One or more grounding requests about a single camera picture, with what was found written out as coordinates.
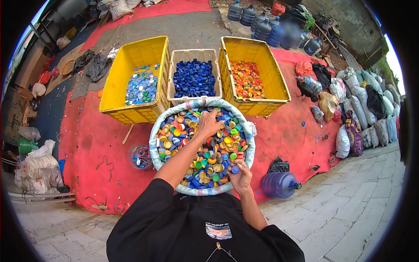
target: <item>purple sack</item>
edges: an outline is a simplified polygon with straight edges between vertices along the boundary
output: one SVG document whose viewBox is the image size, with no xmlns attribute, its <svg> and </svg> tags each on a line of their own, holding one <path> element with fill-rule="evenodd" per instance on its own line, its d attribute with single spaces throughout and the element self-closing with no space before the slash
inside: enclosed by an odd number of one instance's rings
<svg viewBox="0 0 419 262">
<path fill-rule="evenodd" d="M 362 135 L 361 125 L 352 117 L 352 111 L 346 112 L 346 131 L 348 132 L 349 142 L 351 143 L 352 151 L 357 156 L 362 155 L 364 149 L 364 137 Z"/>
</svg>

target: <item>hand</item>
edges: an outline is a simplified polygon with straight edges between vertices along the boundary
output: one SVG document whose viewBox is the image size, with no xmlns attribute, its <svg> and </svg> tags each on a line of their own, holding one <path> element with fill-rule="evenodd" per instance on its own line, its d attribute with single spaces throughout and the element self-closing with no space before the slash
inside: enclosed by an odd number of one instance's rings
<svg viewBox="0 0 419 262">
<path fill-rule="evenodd" d="M 238 167 L 239 172 L 237 174 L 231 173 L 232 166 Z M 250 172 L 250 169 L 247 167 L 243 159 L 236 159 L 231 162 L 230 166 L 227 168 L 227 175 L 230 177 L 234 190 L 240 196 L 248 192 L 253 192 L 252 187 L 250 186 L 253 174 Z"/>
<path fill-rule="evenodd" d="M 211 113 L 202 113 L 202 115 L 199 117 L 198 132 L 195 134 L 195 136 L 202 136 L 202 139 L 207 139 L 220 130 L 224 120 L 219 122 L 216 121 L 215 116 L 218 112 L 220 111 L 214 109 Z"/>
</svg>

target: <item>wooden stick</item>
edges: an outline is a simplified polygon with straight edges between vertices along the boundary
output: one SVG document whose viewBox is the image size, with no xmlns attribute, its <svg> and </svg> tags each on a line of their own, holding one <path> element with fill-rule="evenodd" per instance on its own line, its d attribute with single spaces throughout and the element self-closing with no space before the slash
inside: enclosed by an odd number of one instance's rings
<svg viewBox="0 0 419 262">
<path fill-rule="evenodd" d="M 129 128 L 129 130 L 128 130 L 128 133 L 127 133 L 127 135 L 125 136 L 125 138 L 124 138 L 124 141 L 122 141 L 122 144 L 123 145 L 125 145 L 125 142 L 127 141 L 127 139 L 128 139 L 128 137 L 129 137 L 129 135 L 131 134 L 131 130 L 132 130 L 132 128 L 134 127 L 134 124 L 131 124 L 131 127 Z"/>
</svg>

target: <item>purple water jug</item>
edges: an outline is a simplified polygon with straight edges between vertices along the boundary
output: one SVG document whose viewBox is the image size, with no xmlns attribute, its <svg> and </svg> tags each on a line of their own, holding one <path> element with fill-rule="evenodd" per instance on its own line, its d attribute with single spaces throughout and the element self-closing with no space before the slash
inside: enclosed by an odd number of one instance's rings
<svg viewBox="0 0 419 262">
<path fill-rule="evenodd" d="M 274 172 L 262 178 L 261 188 L 270 197 L 289 198 L 296 189 L 301 189 L 301 183 L 291 172 Z"/>
</svg>

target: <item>paved tile floor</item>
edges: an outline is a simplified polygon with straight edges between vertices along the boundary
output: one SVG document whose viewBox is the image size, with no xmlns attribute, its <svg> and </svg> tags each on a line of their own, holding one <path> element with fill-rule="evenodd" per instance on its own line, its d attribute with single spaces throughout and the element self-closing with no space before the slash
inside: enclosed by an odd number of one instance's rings
<svg viewBox="0 0 419 262">
<path fill-rule="evenodd" d="M 402 192 L 397 143 L 368 149 L 318 174 L 288 199 L 259 205 L 268 224 L 287 233 L 307 262 L 364 261 L 390 223 Z M 35 248 L 47 261 L 107 261 L 106 240 L 117 215 L 66 204 L 15 205 Z"/>
</svg>

